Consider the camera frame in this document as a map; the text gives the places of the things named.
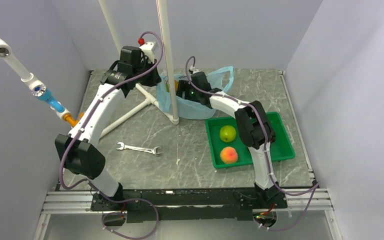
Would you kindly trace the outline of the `red fake peach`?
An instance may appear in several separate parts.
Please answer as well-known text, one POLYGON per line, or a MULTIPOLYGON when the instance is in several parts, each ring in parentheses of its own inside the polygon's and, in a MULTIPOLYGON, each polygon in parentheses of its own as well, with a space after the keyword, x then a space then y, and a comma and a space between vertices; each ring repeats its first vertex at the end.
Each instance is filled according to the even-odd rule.
POLYGON ((231 146, 224 147, 221 150, 219 157, 224 164, 235 164, 239 159, 236 149, 231 146))

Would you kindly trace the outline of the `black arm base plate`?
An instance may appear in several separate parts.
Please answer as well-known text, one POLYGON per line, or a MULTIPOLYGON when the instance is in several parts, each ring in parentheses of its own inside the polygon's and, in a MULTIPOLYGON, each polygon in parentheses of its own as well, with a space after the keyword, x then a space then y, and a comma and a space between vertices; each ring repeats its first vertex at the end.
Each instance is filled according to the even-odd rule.
POLYGON ((236 219, 250 221, 258 212, 288 207, 286 196, 277 194, 268 201, 258 198, 254 187, 124 189, 110 200, 94 193, 93 212, 123 212, 127 223, 236 219))

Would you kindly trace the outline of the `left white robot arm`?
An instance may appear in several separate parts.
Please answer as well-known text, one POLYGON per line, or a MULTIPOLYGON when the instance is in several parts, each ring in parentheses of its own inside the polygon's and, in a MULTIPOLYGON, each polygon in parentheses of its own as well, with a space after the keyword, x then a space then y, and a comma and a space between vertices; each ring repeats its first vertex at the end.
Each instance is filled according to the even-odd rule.
POLYGON ((58 178, 65 190, 77 186, 76 183, 71 186, 64 183, 64 172, 69 171, 83 176, 81 182, 88 182, 99 191, 109 209, 117 210, 123 205, 123 186, 106 170, 106 158, 97 145, 114 111, 137 84, 154 87, 161 82, 156 48, 155 42, 122 47, 119 60, 104 73, 84 115, 69 133, 56 137, 55 146, 60 158, 58 178))

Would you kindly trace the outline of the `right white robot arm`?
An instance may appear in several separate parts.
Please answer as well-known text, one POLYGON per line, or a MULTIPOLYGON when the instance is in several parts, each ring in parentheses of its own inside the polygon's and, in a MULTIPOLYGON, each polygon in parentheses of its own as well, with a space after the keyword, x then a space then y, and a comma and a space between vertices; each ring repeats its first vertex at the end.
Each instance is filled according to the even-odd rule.
POLYGON ((248 147, 255 171, 255 200, 267 208, 278 193, 270 157, 270 143, 275 132, 260 101, 242 101, 228 95, 219 88, 212 88, 207 76, 200 70, 187 70, 185 76, 194 93, 192 100, 210 109, 233 117, 242 143, 248 147))

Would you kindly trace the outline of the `green fake apple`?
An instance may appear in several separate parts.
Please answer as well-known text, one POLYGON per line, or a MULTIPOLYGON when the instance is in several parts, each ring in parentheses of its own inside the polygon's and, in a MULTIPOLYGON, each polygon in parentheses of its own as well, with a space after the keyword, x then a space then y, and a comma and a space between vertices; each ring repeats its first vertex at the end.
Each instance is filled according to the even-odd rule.
POLYGON ((232 125, 224 125, 219 131, 219 138, 225 143, 233 142, 237 137, 237 131, 232 125))

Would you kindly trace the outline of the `light blue plastic bag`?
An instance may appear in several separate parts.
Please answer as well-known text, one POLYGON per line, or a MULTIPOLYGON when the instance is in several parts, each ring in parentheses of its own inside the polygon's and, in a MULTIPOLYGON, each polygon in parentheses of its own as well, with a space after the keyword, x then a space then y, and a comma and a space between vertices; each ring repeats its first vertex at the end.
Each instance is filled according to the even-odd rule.
MULTIPOLYGON (((159 108, 167 113, 172 114, 172 103, 170 93, 167 91, 166 84, 168 78, 166 75, 161 75, 161 82, 156 86, 156 99, 159 108)), ((225 66, 215 71, 206 74, 206 78, 212 88, 218 88, 225 93, 231 89, 234 83, 234 67, 225 66)), ((190 120, 206 120, 215 114, 214 109, 200 104, 199 102, 176 97, 178 116, 183 119, 190 120)))

